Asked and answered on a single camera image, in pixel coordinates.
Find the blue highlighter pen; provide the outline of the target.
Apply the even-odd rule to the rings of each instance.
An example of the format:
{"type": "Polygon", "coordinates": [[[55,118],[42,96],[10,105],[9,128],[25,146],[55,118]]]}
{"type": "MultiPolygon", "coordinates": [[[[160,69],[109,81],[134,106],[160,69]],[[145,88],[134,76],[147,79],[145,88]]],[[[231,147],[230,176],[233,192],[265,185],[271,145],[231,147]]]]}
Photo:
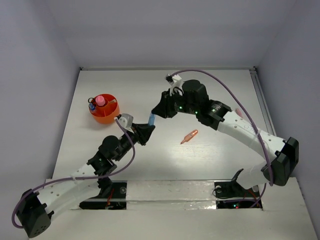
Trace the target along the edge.
{"type": "Polygon", "coordinates": [[[155,124],[155,118],[156,118],[156,116],[153,113],[151,113],[149,115],[149,119],[148,119],[148,125],[149,126],[153,126],[155,124]]]}

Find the orange highlighter pen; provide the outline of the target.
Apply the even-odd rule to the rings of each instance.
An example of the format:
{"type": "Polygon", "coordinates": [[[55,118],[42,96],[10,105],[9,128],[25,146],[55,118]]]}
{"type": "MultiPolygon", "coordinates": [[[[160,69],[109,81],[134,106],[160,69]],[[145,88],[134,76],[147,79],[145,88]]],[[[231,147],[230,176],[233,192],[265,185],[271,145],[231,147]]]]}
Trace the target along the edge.
{"type": "Polygon", "coordinates": [[[197,134],[198,134],[198,130],[197,129],[195,129],[195,130],[193,130],[192,132],[190,132],[190,133],[188,133],[184,138],[183,138],[183,140],[180,142],[180,144],[182,145],[182,144],[184,144],[184,143],[187,143],[187,142],[189,142],[192,138],[194,138],[197,134]]]}

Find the pink cap crayon bottle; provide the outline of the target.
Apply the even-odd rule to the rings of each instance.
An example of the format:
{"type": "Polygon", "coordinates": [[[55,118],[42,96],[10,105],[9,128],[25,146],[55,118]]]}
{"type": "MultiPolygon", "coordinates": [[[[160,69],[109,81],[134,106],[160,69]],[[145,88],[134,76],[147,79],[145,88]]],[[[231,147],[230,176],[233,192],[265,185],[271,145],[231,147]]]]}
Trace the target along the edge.
{"type": "Polygon", "coordinates": [[[98,95],[95,98],[96,105],[99,107],[103,107],[106,104],[106,100],[103,95],[98,95]]]}

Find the clear glue bottle blue cap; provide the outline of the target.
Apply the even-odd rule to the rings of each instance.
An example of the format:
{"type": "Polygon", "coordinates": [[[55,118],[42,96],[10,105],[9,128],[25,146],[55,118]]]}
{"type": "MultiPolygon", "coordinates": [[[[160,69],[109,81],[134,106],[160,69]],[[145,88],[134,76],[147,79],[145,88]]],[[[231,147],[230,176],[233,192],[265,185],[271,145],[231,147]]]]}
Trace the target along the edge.
{"type": "Polygon", "coordinates": [[[89,107],[89,110],[91,112],[95,112],[96,111],[96,107],[95,107],[95,105],[93,103],[89,103],[88,107],[89,107]]]}

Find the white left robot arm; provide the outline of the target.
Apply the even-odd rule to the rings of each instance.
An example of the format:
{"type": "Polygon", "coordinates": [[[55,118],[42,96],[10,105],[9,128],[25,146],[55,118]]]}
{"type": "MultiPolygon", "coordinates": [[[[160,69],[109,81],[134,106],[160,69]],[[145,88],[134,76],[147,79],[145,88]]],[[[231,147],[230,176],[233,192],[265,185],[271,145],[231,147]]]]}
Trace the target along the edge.
{"type": "Polygon", "coordinates": [[[53,220],[71,207],[91,197],[108,196],[112,189],[110,177],[124,170],[116,170],[115,162],[127,152],[134,152],[135,144],[146,145],[155,128],[147,123],[134,123],[130,130],[121,128],[121,137],[105,137],[95,155],[70,176],[25,191],[13,210],[12,224],[32,239],[46,231],[53,220]]]}

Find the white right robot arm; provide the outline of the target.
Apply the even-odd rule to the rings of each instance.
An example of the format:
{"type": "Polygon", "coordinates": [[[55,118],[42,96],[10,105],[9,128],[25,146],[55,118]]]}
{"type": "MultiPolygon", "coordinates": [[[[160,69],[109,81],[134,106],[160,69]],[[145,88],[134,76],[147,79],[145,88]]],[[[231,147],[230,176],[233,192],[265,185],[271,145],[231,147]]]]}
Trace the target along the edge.
{"type": "Polygon", "coordinates": [[[182,93],[172,88],[162,92],[160,102],[151,112],[164,119],[177,113],[194,115],[201,124],[238,140],[270,162],[239,170],[230,183],[235,196],[242,196],[256,185],[285,186],[299,162],[299,142],[295,138],[285,140],[254,128],[229,106],[210,99],[198,80],[185,81],[182,93]]]}

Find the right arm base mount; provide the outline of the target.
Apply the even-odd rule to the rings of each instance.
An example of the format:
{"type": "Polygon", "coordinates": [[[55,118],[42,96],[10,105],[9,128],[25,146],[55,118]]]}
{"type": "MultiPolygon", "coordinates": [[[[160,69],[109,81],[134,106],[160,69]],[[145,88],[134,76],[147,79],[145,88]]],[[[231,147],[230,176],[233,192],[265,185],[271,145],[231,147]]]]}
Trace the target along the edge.
{"type": "Polygon", "coordinates": [[[212,195],[216,198],[217,209],[263,209],[260,191],[244,189],[236,180],[244,169],[236,172],[229,181],[215,181],[212,195]]]}

